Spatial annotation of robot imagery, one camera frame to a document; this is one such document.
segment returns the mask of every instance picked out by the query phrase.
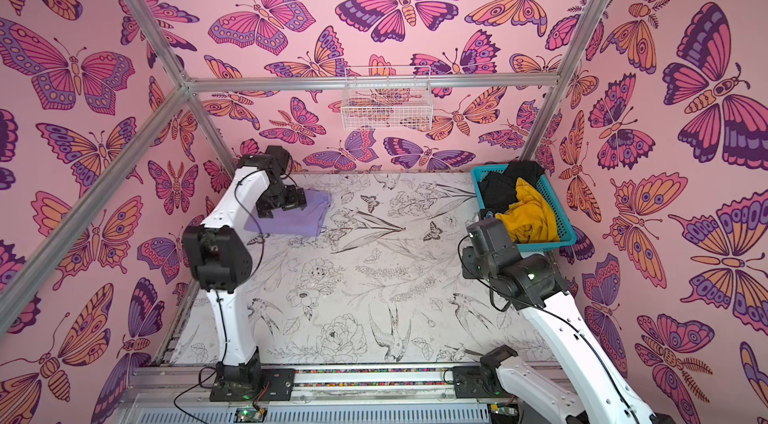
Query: blue plastic basket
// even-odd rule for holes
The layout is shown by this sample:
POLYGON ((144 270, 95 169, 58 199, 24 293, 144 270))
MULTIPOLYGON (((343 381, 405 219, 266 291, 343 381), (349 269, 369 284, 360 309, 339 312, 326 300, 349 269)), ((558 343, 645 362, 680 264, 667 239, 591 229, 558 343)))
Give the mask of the blue plastic basket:
MULTIPOLYGON (((492 164, 485 166, 475 166, 470 171, 470 174, 472 174, 472 180, 475 184, 475 194, 478 197, 480 209, 485 208, 485 205, 483 204, 482 196, 480 196, 480 188, 478 187, 478 183, 485 179, 485 176, 490 171, 504 172, 505 169, 507 169, 507 165, 505 164, 492 164)), ((518 245, 520 252, 544 252, 550 251, 551 249, 557 249, 558 247, 572 246, 575 244, 576 233, 574 232, 573 226, 571 226, 571 222, 568 220, 568 217, 565 215, 565 211, 563 211, 562 206, 560 206, 560 201, 558 201, 557 196, 554 195, 554 191, 552 191, 552 187, 549 185, 547 176, 542 175, 542 177, 539 178, 538 183, 536 183, 536 190, 542 193, 542 196, 552 207, 552 211, 554 211, 554 217, 558 222, 558 236, 560 237, 560 242, 543 242, 530 245, 518 245)))

